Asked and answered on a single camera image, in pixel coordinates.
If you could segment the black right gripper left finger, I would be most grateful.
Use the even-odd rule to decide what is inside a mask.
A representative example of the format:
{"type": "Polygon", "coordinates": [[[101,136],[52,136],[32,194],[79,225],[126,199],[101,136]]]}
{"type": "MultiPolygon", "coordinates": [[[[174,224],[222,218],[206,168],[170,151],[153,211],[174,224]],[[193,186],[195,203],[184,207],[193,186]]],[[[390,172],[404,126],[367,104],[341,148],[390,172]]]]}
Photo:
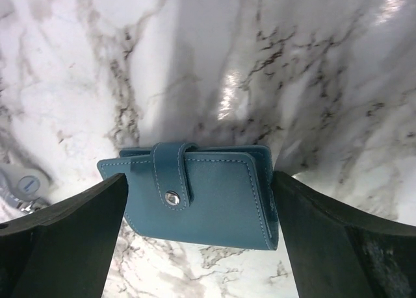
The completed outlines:
{"type": "Polygon", "coordinates": [[[127,202],[115,174],[1,224],[2,297],[101,297],[127,202]]]}

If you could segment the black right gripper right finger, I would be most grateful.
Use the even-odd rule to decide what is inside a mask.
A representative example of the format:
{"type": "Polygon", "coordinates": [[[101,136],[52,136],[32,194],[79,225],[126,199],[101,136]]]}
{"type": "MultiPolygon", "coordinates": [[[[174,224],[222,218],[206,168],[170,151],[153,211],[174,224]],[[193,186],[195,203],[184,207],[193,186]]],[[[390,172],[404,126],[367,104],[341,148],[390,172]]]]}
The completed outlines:
{"type": "Polygon", "coordinates": [[[414,297],[415,227],[363,212],[273,174],[300,297],[414,297]]]}

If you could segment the blue leather card holder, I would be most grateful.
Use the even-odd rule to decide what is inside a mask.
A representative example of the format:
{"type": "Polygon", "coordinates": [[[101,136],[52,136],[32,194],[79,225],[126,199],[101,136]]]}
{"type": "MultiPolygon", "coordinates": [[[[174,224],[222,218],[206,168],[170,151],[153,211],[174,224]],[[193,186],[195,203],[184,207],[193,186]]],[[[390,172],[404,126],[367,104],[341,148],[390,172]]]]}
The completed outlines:
{"type": "Polygon", "coordinates": [[[272,156],[264,145],[158,143],[122,149],[97,168],[104,179],[126,176],[125,219],[141,236],[266,251],[278,246],[272,156]]]}

